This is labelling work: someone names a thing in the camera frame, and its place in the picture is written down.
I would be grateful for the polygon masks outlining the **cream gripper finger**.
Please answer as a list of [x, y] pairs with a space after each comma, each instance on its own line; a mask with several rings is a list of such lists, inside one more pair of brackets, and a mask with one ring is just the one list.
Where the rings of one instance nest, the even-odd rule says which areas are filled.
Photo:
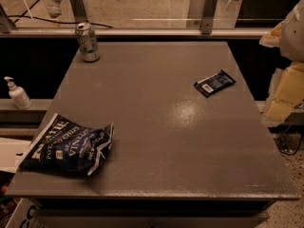
[[267, 48], [279, 48], [282, 25], [282, 22], [278, 23], [267, 34], [260, 38], [259, 43]]
[[283, 123], [294, 108], [304, 100], [304, 64], [292, 62], [285, 69], [277, 68], [268, 92], [264, 121]]

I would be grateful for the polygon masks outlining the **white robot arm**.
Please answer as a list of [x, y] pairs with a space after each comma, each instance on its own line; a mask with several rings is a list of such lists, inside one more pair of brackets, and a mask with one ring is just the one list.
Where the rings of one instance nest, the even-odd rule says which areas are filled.
[[280, 54], [292, 61], [286, 69], [275, 70], [263, 110], [263, 123], [278, 126], [304, 100], [304, 0], [263, 35], [259, 43], [267, 48], [279, 48]]

